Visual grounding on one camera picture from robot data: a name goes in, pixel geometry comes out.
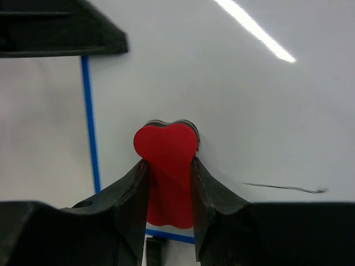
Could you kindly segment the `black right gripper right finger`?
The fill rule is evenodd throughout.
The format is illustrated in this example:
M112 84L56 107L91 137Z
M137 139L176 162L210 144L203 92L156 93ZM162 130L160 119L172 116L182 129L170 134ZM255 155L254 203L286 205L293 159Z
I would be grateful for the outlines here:
M251 203L194 158L192 213L201 265L354 264L353 203Z

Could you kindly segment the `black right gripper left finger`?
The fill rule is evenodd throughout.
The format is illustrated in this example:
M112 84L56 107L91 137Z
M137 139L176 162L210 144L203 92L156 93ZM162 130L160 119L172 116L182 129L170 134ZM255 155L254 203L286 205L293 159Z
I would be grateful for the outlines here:
M150 169L124 177L71 208L1 202L2 265L141 265Z

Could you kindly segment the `red bone-shaped eraser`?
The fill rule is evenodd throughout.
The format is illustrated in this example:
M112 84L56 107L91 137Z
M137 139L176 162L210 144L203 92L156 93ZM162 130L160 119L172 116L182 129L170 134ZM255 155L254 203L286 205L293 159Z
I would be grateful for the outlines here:
M135 151L150 167L150 224L179 229L193 226L190 165L199 142L198 130L188 120L151 120L135 133Z

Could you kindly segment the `blue framed whiteboard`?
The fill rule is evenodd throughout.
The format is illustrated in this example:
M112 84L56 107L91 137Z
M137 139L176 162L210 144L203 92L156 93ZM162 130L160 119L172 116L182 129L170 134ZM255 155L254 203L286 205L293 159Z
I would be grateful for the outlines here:
M353 1L93 1L127 34L83 58L94 190L150 120L191 121L198 157L251 202L354 201Z

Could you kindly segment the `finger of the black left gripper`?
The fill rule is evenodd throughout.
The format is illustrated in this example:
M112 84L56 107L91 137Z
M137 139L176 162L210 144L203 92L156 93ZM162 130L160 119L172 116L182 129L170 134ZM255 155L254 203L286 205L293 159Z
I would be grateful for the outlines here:
M1 1L1 57L124 54L126 34L88 1Z

